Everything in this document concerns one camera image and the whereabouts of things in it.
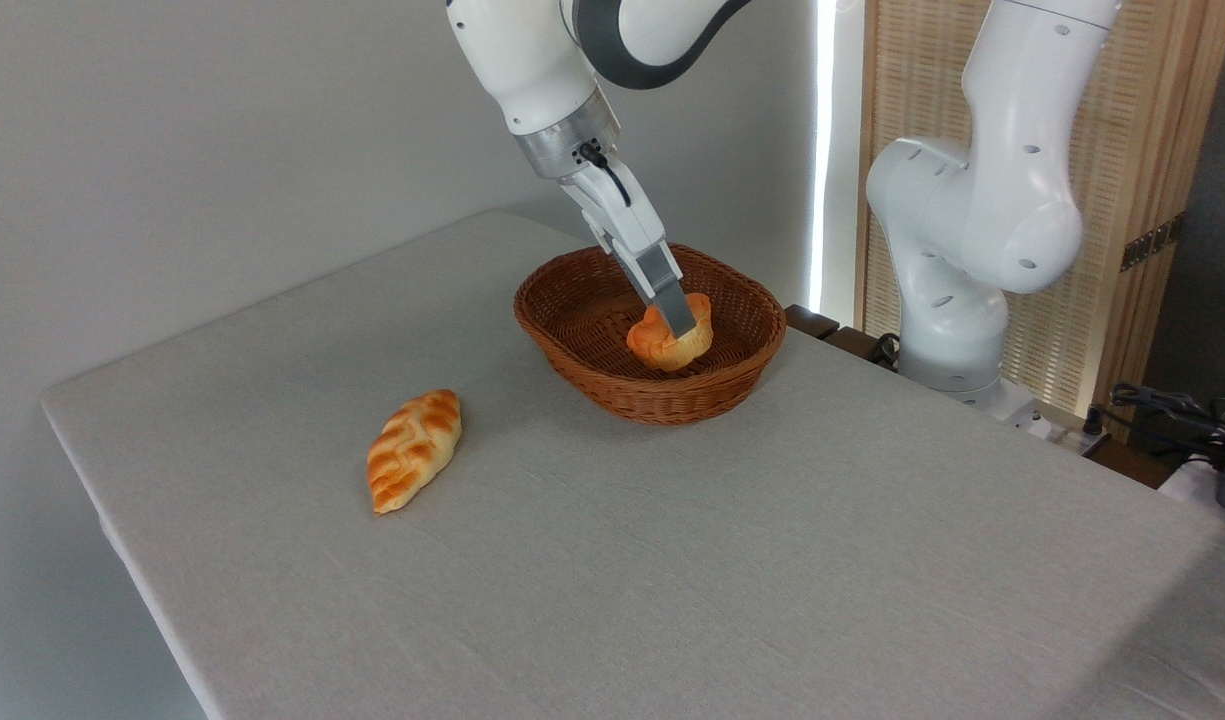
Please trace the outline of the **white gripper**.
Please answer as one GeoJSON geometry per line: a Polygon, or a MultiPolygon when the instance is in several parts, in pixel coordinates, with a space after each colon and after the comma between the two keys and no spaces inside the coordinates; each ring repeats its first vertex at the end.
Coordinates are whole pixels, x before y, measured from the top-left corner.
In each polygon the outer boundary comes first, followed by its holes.
{"type": "Polygon", "coordinates": [[[622,160],[609,160],[606,168],[575,160],[560,182],[583,209],[595,240],[615,256],[639,300],[662,313],[671,336],[681,340],[695,331],[681,269],[663,240],[662,217],[635,171],[622,160]]]}

